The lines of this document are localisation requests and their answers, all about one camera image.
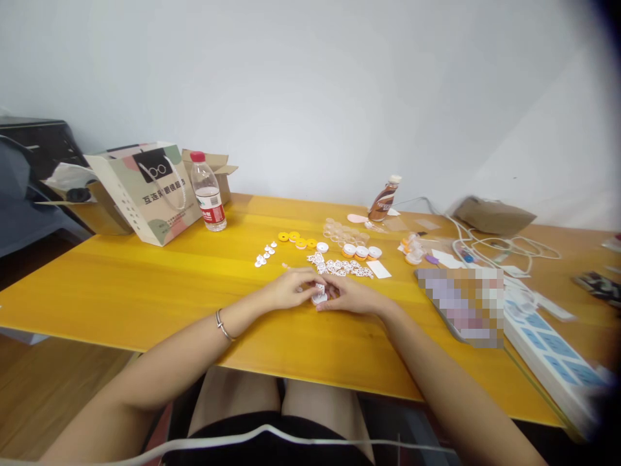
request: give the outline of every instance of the small plastic cap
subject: small plastic cap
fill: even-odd
[[[190,158],[192,162],[201,163],[205,161],[205,152],[194,151],[190,152]]]

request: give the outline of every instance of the silver bangle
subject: silver bangle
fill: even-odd
[[[218,328],[222,330],[222,333],[224,333],[224,336],[228,338],[230,342],[234,342],[236,338],[233,338],[228,334],[228,332],[224,328],[224,324],[222,323],[222,320],[220,320],[220,311],[222,311],[222,309],[218,309],[215,313],[215,321],[218,323]]]

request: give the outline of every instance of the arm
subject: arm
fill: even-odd
[[[303,283],[325,281],[308,267],[289,269],[262,290],[224,308],[220,317],[234,338],[261,315],[297,306],[321,293]],[[155,413],[187,390],[229,347],[210,315],[147,351],[89,401],[41,458],[46,462],[103,462],[139,453]]]
[[[447,435],[468,463],[545,464],[537,450],[490,396],[394,301],[353,280],[323,276],[334,298],[318,311],[373,313]]]

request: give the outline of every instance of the logo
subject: logo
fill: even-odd
[[[165,155],[166,152],[164,152],[164,149],[160,148],[133,156],[145,182],[152,183],[154,178],[160,179],[173,173],[173,169],[170,168],[170,164],[168,160],[166,160]],[[142,169],[140,164],[144,165],[144,168],[147,170],[146,172]]]

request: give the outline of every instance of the wooden floor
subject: wooden floor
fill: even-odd
[[[48,338],[0,335],[0,458],[38,460],[133,353]]]

